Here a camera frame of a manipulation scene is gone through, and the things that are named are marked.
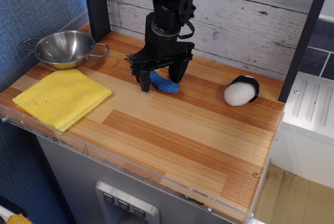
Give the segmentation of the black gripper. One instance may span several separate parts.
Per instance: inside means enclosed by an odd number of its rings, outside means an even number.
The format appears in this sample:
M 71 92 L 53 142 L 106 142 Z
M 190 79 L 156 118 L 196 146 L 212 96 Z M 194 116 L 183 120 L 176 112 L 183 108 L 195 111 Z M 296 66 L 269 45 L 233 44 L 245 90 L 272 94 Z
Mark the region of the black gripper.
M 179 31 L 167 33 L 155 25 L 147 25 L 145 46 L 133 54 L 139 60 L 158 60 L 167 62 L 169 76 L 174 83 L 179 83 L 192 60 L 194 43 L 178 40 Z M 150 90 L 150 71 L 139 69 L 135 72 L 137 82 L 143 92 Z

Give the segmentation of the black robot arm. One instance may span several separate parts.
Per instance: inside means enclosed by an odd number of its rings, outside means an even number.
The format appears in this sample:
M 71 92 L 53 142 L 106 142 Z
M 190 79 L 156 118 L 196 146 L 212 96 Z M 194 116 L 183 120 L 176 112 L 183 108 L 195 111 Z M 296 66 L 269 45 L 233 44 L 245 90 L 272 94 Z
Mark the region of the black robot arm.
M 141 89 L 150 89 L 150 73 L 168 67 L 173 82 L 179 83 L 192 60 L 195 45 L 188 39 L 195 28 L 190 19 L 196 10 L 193 0 L 152 0 L 153 9 L 146 16 L 145 45 L 128 57 L 130 73 Z

